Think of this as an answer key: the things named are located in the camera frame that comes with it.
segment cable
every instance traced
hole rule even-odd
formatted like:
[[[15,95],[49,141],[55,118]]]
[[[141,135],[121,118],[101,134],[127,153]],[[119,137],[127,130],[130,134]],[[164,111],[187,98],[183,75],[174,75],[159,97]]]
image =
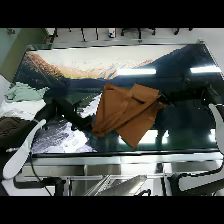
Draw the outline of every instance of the cable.
[[[34,170],[33,160],[32,160],[32,152],[31,152],[31,151],[29,152],[29,155],[30,155],[30,165],[31,165],[32,171],[33,171],[35,177],[36,177],[36,178],[38,179],[38,181],[41,183],[41,179],[39,178],[39,176],[37,175],[37,173],[36,173],[35,170]],[[47,187],[44,186],[44,188],[46,189],[46,191],[48,192],[48,194],[49,194],[50,196],[52,196],[51,192],[47,189]]]

